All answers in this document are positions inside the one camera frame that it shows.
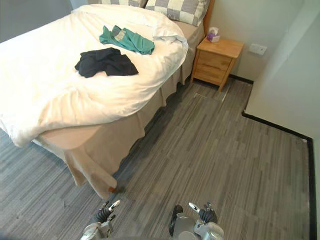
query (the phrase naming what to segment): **floor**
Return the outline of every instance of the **floor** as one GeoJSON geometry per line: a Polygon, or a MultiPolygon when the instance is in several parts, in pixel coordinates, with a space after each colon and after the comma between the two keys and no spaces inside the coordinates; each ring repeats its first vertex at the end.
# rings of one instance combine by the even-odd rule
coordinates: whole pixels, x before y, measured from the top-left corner
{"type": "MultiPolygon", "coordinates": [[[[228,240],[309,238],[308,150],[302,139],[241,116],[252,86],[223,93],[178,86],[115,174],[115,237],[169,238],[175,204],[211,201],[228,240]]],[[[102,200],[76,187],[63,161],[0,130],[1,232],[23,240],[79,240],[102,200]]]]}

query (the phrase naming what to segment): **pillow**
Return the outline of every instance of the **pillow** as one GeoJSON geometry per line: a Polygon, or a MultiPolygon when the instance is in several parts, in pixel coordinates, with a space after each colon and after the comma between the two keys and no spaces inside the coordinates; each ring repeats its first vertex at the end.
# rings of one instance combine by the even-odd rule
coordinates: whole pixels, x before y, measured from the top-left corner
{"type": "Polygon", "coordinates": [[[143,8],[146,2],[147,0],[101,0],[102,4],[129,5],[139,8],[143,8]]]}
{"type": "Polygon", "coordinates": [[[148,0],[145,9],[160,12],[169,19],[199,26],[210,0],[148,0]]]}

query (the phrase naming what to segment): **duvet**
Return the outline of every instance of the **duvet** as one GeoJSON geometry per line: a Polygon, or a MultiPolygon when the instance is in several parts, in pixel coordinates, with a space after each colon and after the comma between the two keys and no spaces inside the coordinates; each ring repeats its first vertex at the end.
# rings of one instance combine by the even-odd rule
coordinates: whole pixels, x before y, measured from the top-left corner
{"type": "Polygon", "coordinates": [[[124,5],[85,5],[0,43],[0,127],[16,146],[64,127],[110,123],[139,111],[184,62],[187,40],[161,13],[124,5]],[[151,55],[102,44],[103,26],[127,28],[155,44],[151,55]],[[84,78],[80,53],[116,48],[139,74],[84,78]]]}

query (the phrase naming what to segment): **tissue box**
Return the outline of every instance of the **tissue box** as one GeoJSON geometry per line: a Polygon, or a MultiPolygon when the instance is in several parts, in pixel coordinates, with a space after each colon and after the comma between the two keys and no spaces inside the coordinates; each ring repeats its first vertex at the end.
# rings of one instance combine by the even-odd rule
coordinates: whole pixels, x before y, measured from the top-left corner
{"type": "Polygon", "coordinates": [[[219,42],[220,35],[215,35],[214,33],[208,33],[206,36],[206,39],[208,39],[211,43],[219,42]]]}

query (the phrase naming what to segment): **teal shirt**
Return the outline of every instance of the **teal shirt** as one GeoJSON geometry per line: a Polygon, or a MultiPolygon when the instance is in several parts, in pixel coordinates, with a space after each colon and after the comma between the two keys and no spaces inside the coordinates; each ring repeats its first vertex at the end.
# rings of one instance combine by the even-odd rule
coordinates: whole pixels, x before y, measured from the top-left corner
{"type": "Polygon", "coordinates": [[[121,29],[117,25],[113,27],[112,31],[109,31],[106,26],[103,26],[103,34],[99,36],[99,40],[102,44],[114,44],[143,55],[152,54],[155,49],[155,44],[149,39],[127,28],[121,29]]]}

